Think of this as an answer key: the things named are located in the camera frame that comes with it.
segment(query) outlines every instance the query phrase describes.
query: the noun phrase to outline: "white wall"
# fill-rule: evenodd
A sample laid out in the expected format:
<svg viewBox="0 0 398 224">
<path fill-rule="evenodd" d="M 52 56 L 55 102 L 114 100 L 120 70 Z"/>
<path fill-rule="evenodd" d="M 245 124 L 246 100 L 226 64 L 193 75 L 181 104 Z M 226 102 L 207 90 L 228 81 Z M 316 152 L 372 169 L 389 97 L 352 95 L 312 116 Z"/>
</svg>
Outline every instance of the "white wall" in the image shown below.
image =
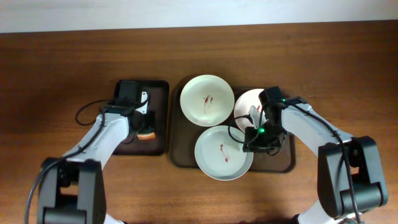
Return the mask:
<svg viewBox="0 0 398 224">
<path fill-rule="evenodd" d="M 0 0 L 0 32 L 398 19 L 398 0 Z"/>
</svg>

